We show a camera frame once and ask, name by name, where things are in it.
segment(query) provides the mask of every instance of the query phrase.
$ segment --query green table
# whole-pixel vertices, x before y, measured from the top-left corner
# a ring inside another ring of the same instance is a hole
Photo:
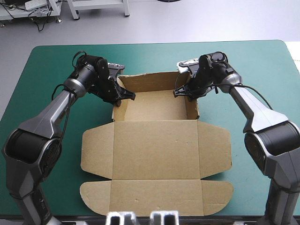
[[[38,114],[50,102],[53,88],[72,72],[73,55],[85,50],[108,61],[126,65],[124,74],[174,71],[181,60],[223,51],[243,82],[259,90],[273,108],[300,125],[300,75],[281,41],[239,41],[142,45],[65,45],[34,48],[0,122],[0,144],[24,120]],[[269,179],[264,177],[244,146],[246,119],[229,95],[211,92],[198,100],[200,120],[227,128],[232,137],[232,169],[207,179],[228,180],[233,198],[218,215],[262,215]],[[80,168],[82,134],[111,122],[112,105],[87,94],[71,108],[63,152],[43,184],[55,215],[94,215],[79,194],[86,181],[105,178]],[[0,214],[20,214],[5,187],[5,160],[0,156]],[[300,204],[295,214],[300,214]]]

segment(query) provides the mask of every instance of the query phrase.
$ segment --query robotic arm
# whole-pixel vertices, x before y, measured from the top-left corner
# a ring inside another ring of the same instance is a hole
[[[117,83],[117,74],[124,66],[85,53],[74,67],[62,85],[64,90],[38,116],[21,123],[3,149],[7,188],[24,217],[24,225],[61,224],[52,216],[40,183],[60,157],[64,133],[60,123],[65,115],[68,117],[70,106],[87,92],[116,105],[123,99],[135,99],[135,93]]]
[[[190,80],[174,96],[190,100],[204,97],[219,87],[229,93],[247,118],[245,146],[258,168],[271,178],[265,215],[259,225],[298,225],[293,212],[300,192],[300,131],[288,118],[267,108],[244,85],[222,52],[178,64]]]

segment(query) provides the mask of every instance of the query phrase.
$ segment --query cardboard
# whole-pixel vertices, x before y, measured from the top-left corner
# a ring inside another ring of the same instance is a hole
[[[114,121],[196,120],[199,118],[197,101],[187,97],[174,97],[173,90],[182,86],[188,74],[165,72],[119,76],[119,84],[135,92],[135,100],[126,99],[114,107]]]
[[[121,76],[135,101],[114,107],[115,122],[87,130],[82,139],[83,170],[111,181],[86,182],[80,193],[94,212],[178,210],[182,216],[220,211],[233,187],[201,180],[231,168],[229,132],[199,122],[197,102],[173,96],[176,72]]]

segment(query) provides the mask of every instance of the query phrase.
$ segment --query cable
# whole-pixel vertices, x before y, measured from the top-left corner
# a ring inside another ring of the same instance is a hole
[[[253,87],[251,87],[251,86],[247,86],[247,85],[243,85],[243,84],[223,84],[223,83],[217,83],[217,84],[208,85],[208,86],[203,87],[203,88],[201,88],[201,89],[207,89],[207,88],[212,88],[212,87],[217,88],[217,87],[219,87],[219,86],[230,86],[230,88],[229,88],[229,94],[230,94],[230,91],[231,91],[231,89],[232,89],[233,87],[249,88],[249,89],[253,90],[256,94],[258,94],[259,97],[261,97],[262,100],[268,105],[268,107],[269,107],[271,110],[273,110],[272,106],[271,106],[271,105],[269,104],[269,102],[262,96],[262,94],[259,93],[255,88],[253,88]]]
[[[59,87],[61,87],[61,86],[64,87],[64,90],[66,90],[66,91],[69,92],[69,96],[68,96],[68,103],[67,103],[67,108],[66,108],[66,110],[67,110],[67,112],[66,112],[66,119],[65,119],[64,127],[62,129],[62,133],[61,133],[61,137],[60,137],[60,142],[58,143],[57,149],[60,147],[62,139],[64,138],[64,135],[65,135],[65,132],[66,132],[66,129],[67,129],[67,124],[68,124],[69,115],[70,115],[70,109],[71,109],[71,105],[72,105],[72,94],[75,96],[75,98],[77,98],[77,94],[74,92],[74,90],[70,89],[68,86],[66,86],[63,83],[61,83],[61,84],[57,85],[54,88],[54,91],[53,91],[53,93],[51,95],[51,100],[54,99],[54,94],[55,94],[56,90]]]
[[[41,32],[41,31],[44,29],[45,24],[48,23],[48,18],[51,16],[51,12],[52,12],[52,11],[53,11],[53,9],[51,8],[51,9],[49,10],[49,5],[48,5],[47,16],[46,16],[46,18],[45,18],[45,20],[44,20],[44,23],[43,23],[42,28],[39,27],[37,21],[34,21],[33,19],[29,18],[31,14],[33,14],[33,13],[36,12],[35,10],[32,11],[31,13],[29,13],[27,17],[28,17],[28,18],[29,18],[29,19],[37,26],[37,30],[38,30],[39,32]]]

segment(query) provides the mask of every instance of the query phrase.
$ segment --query power strip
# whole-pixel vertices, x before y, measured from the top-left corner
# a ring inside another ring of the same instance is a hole
[[[31,0],[31,1],[25,2],[25,9],[30,11],[35,8],[39,8],[39,7],[46,6],[46,5],[47,5],[47,0]]]

